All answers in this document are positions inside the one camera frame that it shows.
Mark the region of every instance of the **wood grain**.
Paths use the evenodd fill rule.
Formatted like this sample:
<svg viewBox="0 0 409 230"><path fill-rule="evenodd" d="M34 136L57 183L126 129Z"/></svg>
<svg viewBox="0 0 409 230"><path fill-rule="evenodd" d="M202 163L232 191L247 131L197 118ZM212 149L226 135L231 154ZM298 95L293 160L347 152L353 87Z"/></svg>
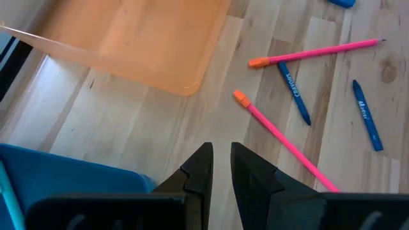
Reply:
<svg viewBox="0 0 409 230"><path fill-rule="evenodd" d="M233 99L242 90L343 192L409 192L409 3L235 0L198 92L174 95L47 57L2 106L0 140L147 174L160 183L202 143L215 161L210 229L241 229L230 144L325 188ZM377 47L288 63L313 125L305 125L276 66L251 58L384 38ZM385 151L374 152L351 82L367 98Z"/></svg>

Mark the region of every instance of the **pencil eraser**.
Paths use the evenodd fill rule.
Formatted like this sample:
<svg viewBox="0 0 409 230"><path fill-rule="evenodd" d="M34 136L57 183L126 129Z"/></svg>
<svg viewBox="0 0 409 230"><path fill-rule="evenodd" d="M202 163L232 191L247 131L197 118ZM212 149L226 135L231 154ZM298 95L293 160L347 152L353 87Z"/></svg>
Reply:
<svg viewBox="0 0 409 230"><path fill-rule="evenodd" d="M245 108L247 108L251 101L247 98L247 96L242 93L240 90L236 90L233 95L235 96L236 100Z"/></svg>
<svg viewBox="0 0 409 230"><path fill-rule="evenodd" d="M328 0L330 3L337 4L343 8L351 8L355 4L355 0Z"/></svg>
<svg viewBox="0 0 409 230"><path fill-rule="evenodd" d="M268 66L269 64L270 61L268 60L268 57L260 57L249 61L250 67L264 67Z"/></svg>

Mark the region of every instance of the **orange plastic tray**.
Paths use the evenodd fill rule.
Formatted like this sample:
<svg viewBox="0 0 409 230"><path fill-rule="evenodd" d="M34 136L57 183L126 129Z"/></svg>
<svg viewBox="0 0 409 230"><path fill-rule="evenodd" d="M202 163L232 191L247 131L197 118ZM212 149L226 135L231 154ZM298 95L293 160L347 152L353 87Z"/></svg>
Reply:
<svg viewBox="0 0 409 230"><path fill-rule="evenodd" d="M47 54L180 95L200 86L230 0L61 0L35 34Z"/></svg>

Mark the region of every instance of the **wood plank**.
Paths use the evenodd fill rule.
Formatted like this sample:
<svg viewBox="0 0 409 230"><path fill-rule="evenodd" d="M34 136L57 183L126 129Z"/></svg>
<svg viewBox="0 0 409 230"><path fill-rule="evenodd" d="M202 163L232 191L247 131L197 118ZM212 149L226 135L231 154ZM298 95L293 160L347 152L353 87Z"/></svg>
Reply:
<svg viewBox="0 0 409 230"><path fill-rule="evenodd" d="M251 58L268 53L272 32L277 22L282 1L251 1L243 21L243 28L236 44L236 50L227 72L220 98L215 108L215 118L210 126L209 138L217 153L213 181L212 206L210 208L210 229L225 229L240 223L234 209L235 198L231 196L230 149L231 142L242 142L250 121L250 114L233 99L233 91L242 90L250 99L255 99L263 70L248 68Z"/></svg>
<svg viewBox="0 0 409 230"><path fill-rule="evenodd" d="M352 10L358 8L359 3L352 8ZM329 1L321 1L321 0L310 0L308 7L311 12L312 17L316 17L319 19L329 20L331 22L338 22L343 23L344 21L344 14L349 12L350 10L345 10L344 8L330 3Z"/></svg>
<svg viewBox="0 0 409 230"><path fill-rule="evenodd" d="M57 134L89 68L47 57L3 127L2 140L38 150Z"/></svg>
<svg viewBox="0 0 409 230"><path fill-rule="evenodd" d="M244 19L245 12L249 7L249 0L231 0L228 15Z"/></svg>
<svg viewBox="0 0 409 230"><path fill-rule="evenodd" d="M139 82L90 71L49 151L119 166L147 91Z"/></svg>
<svg viewBox="0 0 409 230"><path fill-rule="evenodd" d="M5 126L4 122L13 115L12 111L31 82L33 74L38 71L44 57L44 53L38 50L32 50L28 55L26 62L22 65L20 72L0 102L0 129Z"/></svg>
<svg viewBox="0 0 409 230"><path fill-rule="evenodd" d="M404 132L403 140L409 139L409 106L406 107L405 123L404 123ZM409 192L409 178L404 176L409 174L409 142L402 142L402 156L401 156L401 165L400 165L400 175L399 178L399 193L408 193Z"/></svg>
<svg viewBox="0 0 409 230"><path fill-rule="evenodd" d="M293 43L308 27L310 11L308 0L283 1L280 7L279 19L274 29L273 37L277 40Z"/></svg>
<svg viewBox="0 0 409 230"><path fill-rule="evenodd" d="M272 39L268 55L294 52L298 45ZM297 73L300 62L288 63L291 73ZM279 129L285 130L292 95L276 66L266 67L260 81L254 105ZM244 144L267 161L277 164L281 143L257 120L251 119Z"/></svg>
<svg viewBox="0 0 409 230"><path fill-rule="evenodd" d="M400 10L406 5L401 1L394 6L395 15L399 14L401 20L408 20L408 13ZM344 27L343 36L347 35L347 40L385 36L392 41L378 47L348 52L337 62L339 76L334 81L331 94L330 116L326 121L319 167L343 191L388 192L390 185L386 175L394 172L393 181L399 178L395 160L401 159L403 143L406 142L402 121L405 120L408 105L409 82L405 62L409 55L403 43L394 40L407 36L407 31L399 29L401 35L392 35L392 30L398 28L399 23L392 21L390 12L384 11L378 3L362 1L357 12L346 17L344 22L351 25L350 28ZM373 151L353 95L353 79L357 79L364 90L385 151Z"/></svg>
<svg viewBox="0 0 409 230"><path fill-rule="evenodd" d="M339 43L341 28L335 23L312 17L305 35L304 50L327 47ZM309 127L300 115L295 102L291 102L289 115L282 132L309 158L318 163L324 121L327 116L330 86L334 76L336 56L322 56L302 60L296 76L296 84L311 117ZM301 182L314 186L315 177L285 148L281 148L278 167Z"/></svg>

